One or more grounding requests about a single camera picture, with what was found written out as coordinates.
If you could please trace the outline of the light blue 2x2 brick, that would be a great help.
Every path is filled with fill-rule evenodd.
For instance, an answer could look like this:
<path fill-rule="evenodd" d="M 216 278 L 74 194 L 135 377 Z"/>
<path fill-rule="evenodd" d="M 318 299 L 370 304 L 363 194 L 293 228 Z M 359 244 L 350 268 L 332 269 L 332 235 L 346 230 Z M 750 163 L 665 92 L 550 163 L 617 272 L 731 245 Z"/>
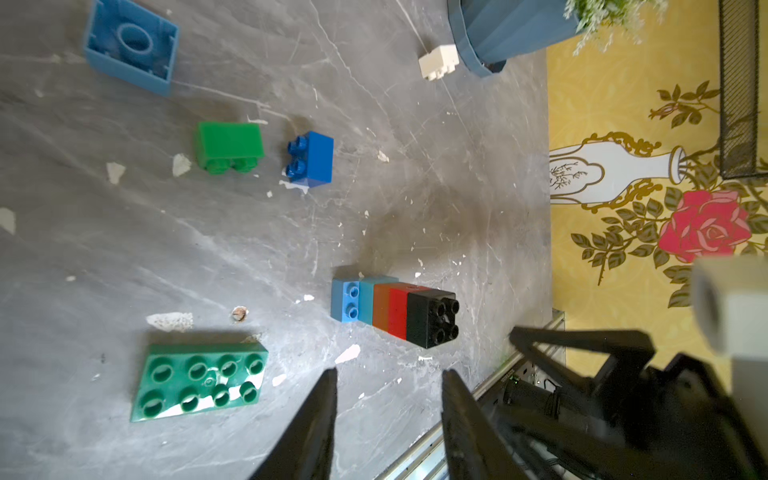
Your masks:
<path fill-rule="evenodd" d="M 95 70 L 169 96 L 180 28 L 134 1 L 95 0 L 83 51 Z"/>

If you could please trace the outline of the potted plant grey pot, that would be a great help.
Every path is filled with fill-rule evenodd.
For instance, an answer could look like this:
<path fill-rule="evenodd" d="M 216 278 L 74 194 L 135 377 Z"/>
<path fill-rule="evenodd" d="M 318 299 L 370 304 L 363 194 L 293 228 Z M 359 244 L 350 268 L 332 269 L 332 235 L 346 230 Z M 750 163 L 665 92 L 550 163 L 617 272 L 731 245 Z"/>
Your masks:
<path fill-rule="evenodd" d="M 643 13 L 666 13 L 666 1 L 449 0 L 448 20 L 461 61 L 479 77 L 501 72 L 514 57 L 575 38 L 575 55 L 616 32 L 639 41 Z"/>

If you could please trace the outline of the orange 2x2 brick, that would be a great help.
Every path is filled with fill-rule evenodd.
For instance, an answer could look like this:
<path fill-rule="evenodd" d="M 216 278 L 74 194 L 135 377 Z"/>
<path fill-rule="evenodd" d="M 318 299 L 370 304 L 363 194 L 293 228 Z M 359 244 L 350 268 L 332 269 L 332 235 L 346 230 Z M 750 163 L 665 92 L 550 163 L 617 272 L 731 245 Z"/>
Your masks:
<path fill-rule="evenodd" d="M 374 287 L 373 325 L 388 333 L 389 288 L 394 283 L 378 284 Z"/>

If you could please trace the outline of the teal 2x2 brick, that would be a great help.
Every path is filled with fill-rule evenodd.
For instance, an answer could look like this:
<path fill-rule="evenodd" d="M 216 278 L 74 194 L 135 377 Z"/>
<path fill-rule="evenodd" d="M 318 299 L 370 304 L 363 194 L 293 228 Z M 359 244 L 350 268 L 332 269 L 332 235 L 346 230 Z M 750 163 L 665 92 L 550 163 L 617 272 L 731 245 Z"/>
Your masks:
<path fill-rule="evenodd" d="M 359 320 L 373 324 L 374 287 L 378 284 L 396 283 L 399 279 L 390 276 L 365 277 L 359 281 Z"/>

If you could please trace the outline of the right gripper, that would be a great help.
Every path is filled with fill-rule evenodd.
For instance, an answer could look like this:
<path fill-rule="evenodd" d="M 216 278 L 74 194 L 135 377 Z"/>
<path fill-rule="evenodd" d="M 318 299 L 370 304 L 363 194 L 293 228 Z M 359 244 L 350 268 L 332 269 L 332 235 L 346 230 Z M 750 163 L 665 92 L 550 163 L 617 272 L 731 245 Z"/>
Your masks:
<path fill-rule="evenodd" d="M 767 460 L 710 366 L 679 354 L 662 370 L 639 330 L 516 326 L 512 345 L 544 371 L 548 391 L 511 381 L 497 430 L 539 479 L 764 479 Z M 583 377 L 537 348 L 608 356 Z"/>

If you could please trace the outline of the black 2x2 brick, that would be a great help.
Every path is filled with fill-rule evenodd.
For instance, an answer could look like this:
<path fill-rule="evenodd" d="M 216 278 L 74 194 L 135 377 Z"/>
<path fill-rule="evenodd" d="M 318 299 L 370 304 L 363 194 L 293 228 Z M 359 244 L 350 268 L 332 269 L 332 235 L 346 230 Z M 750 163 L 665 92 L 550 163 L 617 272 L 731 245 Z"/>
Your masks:
<path fill-rule="evenodd" d="M 430 349 L 459 336 L 460 303 L 453 292 L 426 289 L 407 296 L 406 340 Z"/>

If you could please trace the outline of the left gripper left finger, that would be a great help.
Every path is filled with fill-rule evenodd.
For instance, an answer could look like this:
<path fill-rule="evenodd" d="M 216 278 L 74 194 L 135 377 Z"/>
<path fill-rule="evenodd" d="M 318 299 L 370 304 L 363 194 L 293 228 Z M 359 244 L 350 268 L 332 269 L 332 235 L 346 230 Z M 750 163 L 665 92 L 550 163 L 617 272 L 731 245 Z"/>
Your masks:
<path fill-rule="evenodd" d="M 251 479 L 329 479 L 337 417 L 338 371 L 326 369 Z"/>

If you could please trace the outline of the white small brick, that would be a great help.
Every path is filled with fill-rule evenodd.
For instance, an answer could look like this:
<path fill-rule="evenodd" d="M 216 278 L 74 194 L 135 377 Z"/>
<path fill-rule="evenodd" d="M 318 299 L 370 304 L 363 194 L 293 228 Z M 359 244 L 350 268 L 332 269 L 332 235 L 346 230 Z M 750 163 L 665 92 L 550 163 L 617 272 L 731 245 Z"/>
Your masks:
<path fill-rule="evenodd" d="M 419 58 L 419 67 L 424 79 L 434 81 L 455 71 L 460 59 L 455 44 L 440 45 Z"/>

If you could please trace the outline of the green 2x4 brick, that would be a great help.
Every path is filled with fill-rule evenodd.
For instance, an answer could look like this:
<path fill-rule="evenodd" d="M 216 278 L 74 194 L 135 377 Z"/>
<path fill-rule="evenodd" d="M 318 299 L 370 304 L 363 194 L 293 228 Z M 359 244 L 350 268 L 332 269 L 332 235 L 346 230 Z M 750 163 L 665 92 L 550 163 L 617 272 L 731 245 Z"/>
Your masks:
<path fill-rule="evenodd" d="M 151 345 L 131 421 L 255 405 L 267 362 L 268 351 L 258 342 Z"/>

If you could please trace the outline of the green 2x2 brick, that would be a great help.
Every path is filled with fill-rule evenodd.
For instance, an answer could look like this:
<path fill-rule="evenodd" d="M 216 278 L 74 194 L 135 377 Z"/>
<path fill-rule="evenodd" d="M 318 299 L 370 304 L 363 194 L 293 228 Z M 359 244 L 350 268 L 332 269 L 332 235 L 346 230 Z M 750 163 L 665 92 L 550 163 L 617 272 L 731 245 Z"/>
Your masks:
<path fill-rule="evenodd" d="M 255 123 L 199 122 L 195 149 L 198 165 L 211 175 L 249 173 L 265 155 Z"/>

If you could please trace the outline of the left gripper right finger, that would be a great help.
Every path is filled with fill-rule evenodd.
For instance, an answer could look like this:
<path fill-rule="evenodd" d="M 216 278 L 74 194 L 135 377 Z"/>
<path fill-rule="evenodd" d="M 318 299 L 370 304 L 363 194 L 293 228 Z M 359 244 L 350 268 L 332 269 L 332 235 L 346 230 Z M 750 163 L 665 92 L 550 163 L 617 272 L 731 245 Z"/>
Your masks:
<path fill-rule="evenodd" d="M 527 479 L 455 370 L 442 372 L 442 427 L 450 479 Z"/>

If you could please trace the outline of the light blue 2x4 brick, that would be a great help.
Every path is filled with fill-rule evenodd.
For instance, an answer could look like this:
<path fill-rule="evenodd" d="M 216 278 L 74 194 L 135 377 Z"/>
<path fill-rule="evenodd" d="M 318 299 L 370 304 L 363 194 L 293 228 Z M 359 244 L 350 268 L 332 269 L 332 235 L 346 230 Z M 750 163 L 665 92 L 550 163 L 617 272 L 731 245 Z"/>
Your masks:
<path fill-rule="evenodd" d="M 333 319 L 341 323 L 359 319 L 360 286 L 358 280 L 335 278 L 332 281 L 331 310 Z"/>

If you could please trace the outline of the red 2x2 brick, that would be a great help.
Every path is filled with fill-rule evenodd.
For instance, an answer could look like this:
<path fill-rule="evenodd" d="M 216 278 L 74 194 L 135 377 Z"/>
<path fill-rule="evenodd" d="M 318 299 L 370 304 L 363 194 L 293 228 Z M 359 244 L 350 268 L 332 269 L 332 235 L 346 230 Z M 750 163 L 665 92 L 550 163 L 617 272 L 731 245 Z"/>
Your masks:
<path fill-rule="evenodd" d="M 408 296 L 412 292 L 422 292 L 428 287 L 408 283 L 394 283 L 389 288 L 388 333 L 397 338 L 407 339 Z"/>

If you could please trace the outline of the aluminium front rail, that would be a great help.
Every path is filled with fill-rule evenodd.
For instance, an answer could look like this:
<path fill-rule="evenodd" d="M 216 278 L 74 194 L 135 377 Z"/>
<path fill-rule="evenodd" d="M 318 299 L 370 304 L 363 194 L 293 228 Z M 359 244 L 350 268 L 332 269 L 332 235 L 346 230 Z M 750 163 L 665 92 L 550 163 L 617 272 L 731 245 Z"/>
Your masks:
<path fill-rule="evenodd" d="M 511 386 L 541 387 L 543 371 L 515 352 L 469 391 L 458 373 L 443 374 L 441 422 L 423 434 L 380 479 L 529 479 L 522 460 L 505 443 L 492 416 Z"/>

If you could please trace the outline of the dark blue 2x2 brick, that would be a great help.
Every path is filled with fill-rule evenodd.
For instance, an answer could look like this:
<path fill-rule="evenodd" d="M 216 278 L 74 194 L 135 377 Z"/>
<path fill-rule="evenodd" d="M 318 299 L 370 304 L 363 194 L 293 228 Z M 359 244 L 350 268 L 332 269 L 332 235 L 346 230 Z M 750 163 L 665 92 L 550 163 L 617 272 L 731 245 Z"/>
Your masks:
<path fill-rule="evenodd" d="M 291 159 L 285 175 L 291 183 L 314 188 L 332 182 L 333 138 L 309 131 L 290 141 L 287 152 Z"/>

